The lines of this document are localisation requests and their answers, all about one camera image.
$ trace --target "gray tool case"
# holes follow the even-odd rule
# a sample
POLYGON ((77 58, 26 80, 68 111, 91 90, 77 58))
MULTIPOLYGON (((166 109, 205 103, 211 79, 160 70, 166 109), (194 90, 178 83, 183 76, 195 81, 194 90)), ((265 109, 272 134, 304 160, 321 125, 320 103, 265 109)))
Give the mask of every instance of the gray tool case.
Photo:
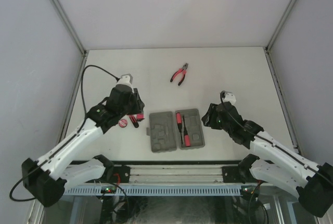
POLYGON ((174 114, 171 111, 151 113, 147 134, 150 135, 151 151, 154 153, 177 149, 174 114))
MULTIPOLYGON (((149 126, 147 135, 150 136, 151 151, 153 153, 174 151, 177 146, 182 150, 204 147, 203 131, 198 109, 178 110, 151 113, 149 115, 149 126), (185 117, 185 125, 190 138, 190 147, 186 147, 181 142, 181 134, 177 128, 176 113, 185 117)), ((182 137, 184 140, 184 123, 182 137)))
POLYGON ((188 136, 190 138, 190 143, 191 143, 190 147, 185 146, 184 135, 183 135, 184 134, 184 123, 183 123, 183 129, 182 129, 183 144, 181 142, 181 134, 179 133, 178 129, 176 129, 177 130, 177 139, 180 144, 180 149, 190 150, 193 148, 204 147, 204 138, 203 138, 203 131, 202 131, 199 110, 196 108, 178 110, 174 113, 174 116, 176 116, 177 113, 181 114, 182 122, 183 122, 183 116, 185 118, 185 125, 186 125, 188 136))

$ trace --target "black cable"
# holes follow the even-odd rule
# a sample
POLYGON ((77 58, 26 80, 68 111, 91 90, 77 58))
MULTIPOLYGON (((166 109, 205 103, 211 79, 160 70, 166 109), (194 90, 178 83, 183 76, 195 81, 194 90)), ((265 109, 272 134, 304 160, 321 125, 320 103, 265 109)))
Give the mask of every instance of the black cable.
POLYGON ((129 203, 129 197, 127 196, 126 192, 119 185, 117 185, 115 183, 100 180, 100 179, 95 179, 94 181, 99 181, 101 183, 111 184, 111 185, 115 186, 116 188, 118 188, 124 194, 125 199, 126 199, 126 203, 127 203, 127 217, 130 218, 130 203, 129 203))
POLYGON ((252 195, 251 195, 251 197, 250 197, 249 206, 248 206, 248 217, 249 217, 250 224, 252 224, 251 216, 250 216, 250 206, 251 206, 251 201, 252 201, 252 199, 253 199, 253 196, 254 196, 254 194, 255 194, 255 191, 260 187, 260 185, 261 185, 262 183, 263 183, 263 181, 260 181, 260 182, 258 183, 258 185, 257 185, 257 186, 255 187, 255 189, 253 190, 252 195))
POLYGON ((35 169, 31 170, 27 175, 25 175, 24 177, 22 177, 18 182, 15 183, 15 185, 11 188, 10 192, 9 192, 9 198, 14 201, 14 202, 28 202, 28 201, 32 201, 36 198, 29 198, 29 199, 16 199, 13 197, 13 192, 15 190, 15 188, 23 181, 25 180, 29 175, 31 175, 32 173, 34 173, 36 170, 40 169, 47 161, 42 162, 38 167, 36 167, 35 169))
MULTIPOLYGON (((266 141, 268 142, 270 145, 273 145, 274 142, 264 138, 264 137, 261 137, 260 135, 257 135, 257 134, 254 134, 252 133, 251 131, 247 130, 242 124, 240 124, 230 113, 229 111, 227 110, 227 108, 225 107, 224 105, 224 102, 222 101, 222 106, 224 108, 224 110, 230 115, 230 117, 235 121, 235 123, 237 123, 242 129, 244 129, 246 132, 252 134, 253 136, 263 140, 263 141, 266 141)), ((308 169, 310 170, 311 172, 314 172, 315 174, 319 175, 320 177, 322 177, 326 182, 328 182, 331 186, 333 186, 333 182, 331 182, 329 179, 327 179, 325 176, 323 176, 321 173, 317 172, 316 170, 314 170, 313 168, 311 167, 306 167, 305 163, 301 162, 300 160, 298 160, 296 157, 292 156, 291 154, 289 154, 289 152, 287 152, 286 150, 284 150, 283 148, 279 147, 278 145, 275 144, 274 146, 275 148, 281 150, 283 153, 285 153, 286 155, 290 156, 293 160, 297 161, 300 165, 304 166, 304 169, 308 169)))
MULTIPOLYGON (((77 135, 79 135, 80 131, 82 130, 84 124, 86 123, 86 114, 87 114, 87 109, 86 109, 86 105, 85 105, 85 100, 84 100, 84 96, 83 96, 83 77, 85 74, 85 71, 87 70, 87 68, 89 67, 94 67, 97 69, 100 69, 102 71, 104 71, 105 73, 109 74, 110 76, 114 77, 116 79, 116 81, 118 82, 120 79, 118 77, 116 77, 115 75, 111 74, 110 72, 106 71, 105 69, 101 68, 100 66, 96 66, 96 65, 87 65, 83 71, 82 71, 82 75, 81 75, 81 98, 82 98, 82 103, 83 103, 83 110, 84 110, 84 120, 81 124, 81 126, 79 127, 79 129, 77 130, 77 132, 66 142, 64 143, 59 149, 57 149, 52 155, 50 155, 49 158, 53 158, 60 150, 63 149, 63 147, 65 147, 68 143, 70 143, 77 135)), ((36 167, 35 169, 33 169, 31 172, 29 172, 26 176, 22 177, 18 182, 15 183, 15 185, 11 188, 10 192, 9 192, 9 198, 14 201, 14 202, 28 202, 28 201, 32 201, 35 200, 36 198, 29 198, 29 199, 16 199, 13 197, 13 192, 15 190, 15 188, 25 179, 27 178, 29 175, 31 175, 32 173, 34 173, 37 169, 41 168, 45 163, 47 162, 44 161, 42 162, 38 167, 36 167)))
POLYGON ((262 202, 259 199, 257 199, 257 202, 259 203, 259 205, 262 207, 264 213, 266 214, 266 220, 267 220, 267 222, 265 222, 265 220, 264 220, 264 224, 265 223, 270 224, 270 218, 268 216, 267 209, 265 208, 264 204, 262 204, 262 202))
POLYGON ((102 71, 104 71, 105 73, 109 74, 110 76, 114 77, 116 79, 116 81, 118 82, 120 79, 118 77, 116 77, 115 75, 111 74, 110 72, 108 72, 107 70, 101 68, 100 66, 97 66, 97 65, 87 65, 83 71, 82 71, 82 75, 81 75, 81 99, 82 99, 82 104, 83 104, 83 111, 84 111, 84 120, 83 120, 83 123, 81 124, 81 126, 79 127, 79 130, 78 130, 78 133, 81 131, 81 129, 83 128, 87 118, 86 118, 86 114, 87 114, 87 108, 86 108, 86 105, 85 105, 85 100, 84 100, 84 94, 83 94, 83 78, 84 78, 84 74, 87 70, 87 68, 89 67, 94 67, 94 68, 97 68, 97 69, 100 69, 102 71))

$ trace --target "pliers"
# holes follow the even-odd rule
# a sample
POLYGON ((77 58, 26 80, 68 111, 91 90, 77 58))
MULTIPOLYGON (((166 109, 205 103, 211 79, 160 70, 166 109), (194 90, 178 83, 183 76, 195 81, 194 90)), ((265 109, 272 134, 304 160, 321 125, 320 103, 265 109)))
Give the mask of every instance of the pliers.
POLYGON ((178 83, 178 86, 180 86, 184 82, 187 67, 188 67, 188 63, 184 64, 182 68, 180 68, 178 71, 176 71, 176 73, 173 74, 170 82, 173 82, 173 80, 176 78, 176 76, 178 76, 180 73, 183 73, 183 77, 182 77, 181 81, 178 83))

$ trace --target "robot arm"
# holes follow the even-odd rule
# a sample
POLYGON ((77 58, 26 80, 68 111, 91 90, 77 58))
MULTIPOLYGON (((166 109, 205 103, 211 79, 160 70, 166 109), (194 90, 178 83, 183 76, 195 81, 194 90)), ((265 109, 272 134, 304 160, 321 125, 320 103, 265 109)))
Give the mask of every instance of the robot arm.
POLYGON ((64 140, 36 161, 28 158, 23 162, 23 185, 45 207, 56 203, 65 190, 111 172, 113 164, 103 155, 81 165, 68 165, 122 117, 143 113, 145 105, 137 89, 132 87, 132 80, 130 74, 123 75, 110 96, 92 107, 83 122, 64 140))
POLYGON ((230 92, 220 93, 221 103, 211 104, 202 118, 204 126, 226 131, 252 153, 238 165, 246 181, 249 177, 272 183, 298 198, 311 214, 322 217, 333 204, 333 167, 319 166, 272 138, 253 121, 243 120, 230 92))

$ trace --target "white wall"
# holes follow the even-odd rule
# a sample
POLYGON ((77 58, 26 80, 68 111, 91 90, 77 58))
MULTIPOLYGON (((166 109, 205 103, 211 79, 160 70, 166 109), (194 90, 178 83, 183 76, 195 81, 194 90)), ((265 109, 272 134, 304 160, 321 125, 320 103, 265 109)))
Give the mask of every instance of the white wall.
POLYGON ((0 6, 0 222, 19 224, 30 203, 12 202, 9 191, 21 163, 55 145, 82 57, 49 0, 0 6))
POLYGON ((266 46, 289 0, 60 0, 87 49, 266 46))
POLYGON ((299 0, 272 50, 304 154, 333 164, 333 0, 299 0))

